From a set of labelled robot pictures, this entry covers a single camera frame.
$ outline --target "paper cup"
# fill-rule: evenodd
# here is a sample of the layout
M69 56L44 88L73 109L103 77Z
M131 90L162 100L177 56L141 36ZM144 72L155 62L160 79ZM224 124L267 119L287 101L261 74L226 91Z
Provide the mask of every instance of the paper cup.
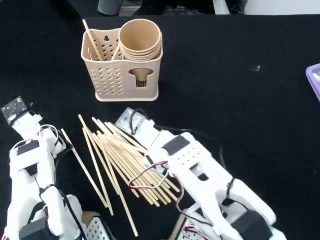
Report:
M153 21L139 18L125 23L118 39L123 53L143 54L156 50L161 36L159 27Z
M148 61L155 58L161 50L161 45L154 51L146 55L132 55L131 53L122 52L123 55L130 60L133 61Z

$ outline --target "robotic arm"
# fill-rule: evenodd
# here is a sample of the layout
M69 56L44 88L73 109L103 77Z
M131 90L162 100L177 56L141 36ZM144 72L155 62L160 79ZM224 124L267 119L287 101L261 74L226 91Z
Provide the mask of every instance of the robotic arm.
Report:
M148 148L145 165L167 161L169 174L196 202L184 214L193 216L189 220L201 233L211 240L286 240L272 227L276 222L272 209L229 174L190 133L173 135L158 131L154 124L127 108L116 126ZM165 169L159 165L154 170Z
M3 239L85 239L78 199L55 186L55 158L66 142L54 126L41 125L42 117L31 115L21 97L1 110L23 137L9 153L12 194Z

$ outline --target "black table surface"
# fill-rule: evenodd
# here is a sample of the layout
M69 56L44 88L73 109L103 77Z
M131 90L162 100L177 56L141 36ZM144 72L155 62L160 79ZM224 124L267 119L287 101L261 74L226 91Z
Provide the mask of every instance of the black table surface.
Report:
M81 34L72 31L76 27L31 19L0 22L0 106L22 96L51 124L67 131L93 175L79 113L96 130L91 116L114 122L126 107L141 107L158 124L215 136L218 142L198 139L216 159L219 144L224 145L229 171L272 207L275 226L287 239L314 239L320 202L320 104L305 70L320 62L320 15L146 18L163 34L157 100L97 101L80 57ZM87 22L91 28L114 29L128 20ZM4 119L0 133L2 229L11 201L9 150L21 138ZM58 170L59 186L76 195L83 210L101 213L117 239L134 239L120 199L104 177L114 216L103 208L72 154ZM174 204L150 206L120 182L138 239L168 238L178 219ZM182 207L191 203L187 197Z

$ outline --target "perforated metal plate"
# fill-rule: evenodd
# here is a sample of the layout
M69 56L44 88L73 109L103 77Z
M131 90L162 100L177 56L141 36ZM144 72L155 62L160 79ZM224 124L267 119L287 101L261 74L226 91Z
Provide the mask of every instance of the perforated metal plate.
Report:
M1 112L3 113L5 120L8 124L10 124L10 122L15 118L16 115L25 110L27 110L27 107L24 101L22 100L21 96L18 96L11 102L1 107Z
M121 130L125 131L127 134L131 135L131 129L130 129L130 117L134 110L130 107L127 107L127 109L122 113L122 115L119 117L119 119L116 121L115 125L120 128ZM142 122L146 119L144 115L142 115L139 112L136 112L132 118L132 127L133 129L137 129L140 127Z
M100 218L94 217L86 229L87 240L111 240Z

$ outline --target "cup rim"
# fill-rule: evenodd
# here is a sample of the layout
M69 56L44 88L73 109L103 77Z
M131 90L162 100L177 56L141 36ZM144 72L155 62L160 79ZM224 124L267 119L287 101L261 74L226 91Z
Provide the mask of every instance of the cup rim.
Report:
M122 49L122 54L124 56L129 56L130 58L135 58L135 59L148 59L148 58L152 58L154 57L155 55L157 55L161 50L161 45L159 47L157 47L154 51L151 51L147 54L144 54L144 55L135 55L131 52L127 52L125 49Z
M144 55L148 55L150 53L153 53L154 51L157 51L159 48L161 48L161 43L159 42L159 44L157 46L155 46L155 48L146 51L146 52L132 52L132 51L128 51L127 49L121 49L122 52L126 52L127 54L131 54L134 56L144 56Z
M159 36L158 36L158 39L157 39L156 43L155 43L153 46L151 46L151 47L149 47L149 48L147 48L147 49L144 49L144 50L132 50L132 49L130 49L130 48L127 48L125 45L123 45L123 43L122 43L122 41L121 41L121 38L120 38L120 34L121 34L121 31L123 30L123 27L126 26L127 24L131 23L131 22L135 22L135 21L138 21L138 20L143 20L143 21L150 22L151 24L153 24L153 25L157 28L158 33L159 33ZM151 21L151 20L149 20L149 19L145 19L145 18L136 18L136 19L132 19L132 20L130 20L130 21L127 21L125 24L122 25L122 27L120 28L119 33L118 33L118 39L119 39L119 43L118 43L118 44L121 44L121 46L122 46L124 49L126 49L126 50L128 50L128 51L130 51L130 52L133 52L133 53L143 53L143 52L147 52L147 51L150 51L150 50L152 50L153 48L155 48L155 47L159 44L161 38L162 38L162 33L161 33L161 31L160 31L160 28L158 27L158 25L157 25L155 22L153 22L153 21Z

